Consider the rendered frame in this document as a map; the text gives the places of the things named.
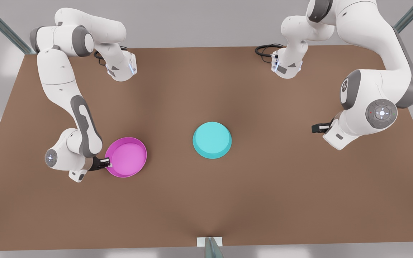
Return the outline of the pink plate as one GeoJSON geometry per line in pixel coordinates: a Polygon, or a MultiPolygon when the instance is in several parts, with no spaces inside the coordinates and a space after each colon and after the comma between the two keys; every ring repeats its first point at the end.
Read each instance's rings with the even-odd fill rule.
{"type": "Polygon", "coordinates": [[[142,170],[146,163],[147,150],[139,139],[125,137],[113,142],[105,156],[110,160],[106,169],[116,177],[126,178],[142,170]]]}

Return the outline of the blue plate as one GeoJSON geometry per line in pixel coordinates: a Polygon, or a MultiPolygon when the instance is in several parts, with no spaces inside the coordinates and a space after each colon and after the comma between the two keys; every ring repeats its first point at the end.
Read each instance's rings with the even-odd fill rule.
{"type": "Polygon", "coordinates": [[[223,157],[231,149],[231,145],[231,133],[218,122],[204,123],[193,134],[194,149],[207,159],[223,157]]]}

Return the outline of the white post foot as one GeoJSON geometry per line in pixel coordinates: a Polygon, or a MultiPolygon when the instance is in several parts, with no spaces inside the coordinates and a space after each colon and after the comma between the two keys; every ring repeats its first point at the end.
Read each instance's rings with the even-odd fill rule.
{"type": "Polygon", "coordinates": [[[197,247],[205,247],[205,243],[209,238],[215,240],[216,244],[219,247],[223,246],[223,237],[216,237],[216,236],[215,237],[209,237],[209,236],[208,237],[197,237],[196,246],[197,247]]]}

